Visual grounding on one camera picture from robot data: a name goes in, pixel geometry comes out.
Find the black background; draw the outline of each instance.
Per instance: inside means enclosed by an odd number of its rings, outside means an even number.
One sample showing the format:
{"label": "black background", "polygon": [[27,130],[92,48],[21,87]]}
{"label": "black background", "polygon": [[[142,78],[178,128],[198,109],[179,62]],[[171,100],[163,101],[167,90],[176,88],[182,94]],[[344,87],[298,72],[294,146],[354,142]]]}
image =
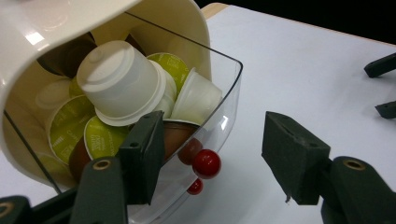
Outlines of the black background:
{"label": "black background", "polygon": [[[195,0],[199,7],[213,1]],[[396,44],[396,7],[392,1],[222,0],[270,15]]]}

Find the white lid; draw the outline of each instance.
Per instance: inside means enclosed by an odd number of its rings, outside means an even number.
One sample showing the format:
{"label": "white lid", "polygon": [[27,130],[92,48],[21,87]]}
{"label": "white lid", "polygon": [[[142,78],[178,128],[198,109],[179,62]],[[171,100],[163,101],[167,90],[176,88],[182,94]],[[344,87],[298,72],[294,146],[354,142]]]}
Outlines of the white lid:
{"label": "white lid", "polygon": [[118,83],[133,62],[134,50],[125,41],[107,42],[87,55],[78,69],[78,85],[84,91],[102,91]]}
{"label": "white lid", "polygon": [[35,104],[41,109],[55,109],[69,99],[69,78],[51,82],[35,97]]}

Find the plastic cup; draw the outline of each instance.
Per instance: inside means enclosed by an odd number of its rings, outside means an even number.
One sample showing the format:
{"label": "plastic cup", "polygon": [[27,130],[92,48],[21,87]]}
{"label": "plastic cup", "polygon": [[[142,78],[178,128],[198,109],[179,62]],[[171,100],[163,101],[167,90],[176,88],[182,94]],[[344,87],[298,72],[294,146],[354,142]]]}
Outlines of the plastic cup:
{"label": "plastic cup", "polygon": [[171,53],[151,54],[148,56],[148,59],[158,63],[163,70],[172,76],[177,86],[177,94],[179,94],[190,72],[183,60]]}
{"label": "plastic cup", "polygon": [[75,97],[62,105],[50,120],[49,147],[65,164],[84,134],[85,124],[95,116],[94,107],[85,96]]}
{"label": "plastic cup", "polygon": [[177,87],[175,81],[172,79],[171,75],[165,71],[166,74],[166,87],[163,94],[163,98],[154,108],[154,111],[163,111],[163,118],[169,119],[172,114],[173,107],[175,106],[177,98]]}
{"label": "plastic cup", "polygon": [[81,63],[78,85],[111,126],[126,126],[153,111],[163,98],[166,74],[125,41],[94,49]]}
{"label": "plastic cup", "polygon": [[184,119],[201,125],[218,106],[221,95],[221,89],[192,68],[177,97],[171,119]]}
{"label": "plastic cup", "polygon": [[35,116],[43,127],[48,126],[49,118],[55,110],[70,99],[68,88],[70,78],[60,78],[51,82],[35,96],[37,111]]}

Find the brown coffee capsule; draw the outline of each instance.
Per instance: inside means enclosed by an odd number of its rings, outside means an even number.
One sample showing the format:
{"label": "brown coffee capsule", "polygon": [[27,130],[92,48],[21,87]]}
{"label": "brown coffee capsule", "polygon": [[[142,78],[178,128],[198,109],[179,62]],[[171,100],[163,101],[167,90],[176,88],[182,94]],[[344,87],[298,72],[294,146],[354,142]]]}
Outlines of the brown coffee capsule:
{"label": "brown coffee capsule", "polygon": [[81,179],[84,166],[90,161],[91,158],[88,155],[87,148],[85,148],[84,137],[81,137],[69,157],[69,170],[77,182]]}
{"label": "brown coffee capsule", "polygon": [[132,35],[127,35],[125,41],[128,42],[132,47],[136,48],[140,51],[145,57],[147,56],[145,51],[143,51],[142,47],[137,43],[137,41],[132,37]]}
{"label": "brown coffee capsule", "polygon": [[81,62],[96,47],[92,34],[87,33],[50,50],[37,62],[52,74],[73,78]]}
{"label": "brown coffee capsule", "polygon": [[178,158],[186,165],[191,165],[194,157],[198,152],[203,149],[202,143],[196,139],[192,138],[186,146],[184,146],[178,153]]}
{"label": "brown coffee capsule", "polygon": [[166,121],[164,124],[165,160],[168,160],[199,128],[196,124]]}

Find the metal screw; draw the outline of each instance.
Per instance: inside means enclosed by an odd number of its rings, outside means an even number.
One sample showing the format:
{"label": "metal screw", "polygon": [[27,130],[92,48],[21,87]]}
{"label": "metal screw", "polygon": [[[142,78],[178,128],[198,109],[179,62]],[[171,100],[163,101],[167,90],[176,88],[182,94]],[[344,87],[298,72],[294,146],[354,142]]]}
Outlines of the metal screw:
{"label": "metal screw", "polygon": [[107,167],[109,167],[111,164],[110,160],[102,160],[102,161],[97,161],[94,165],[93,165],[93,169],[94,170],[105,170],[107,169]]}
{"label": "metal screw", "polygon": [[0,203],[0,218],[8,215],[14,209],[14,203]]}
{"label": "metal screw", "polygon": [[366,169],[366,166],[363,163],[361,163],[360,161],[344,160],[343,163],[346,167],[353,169],[353,170],[363,171]]}

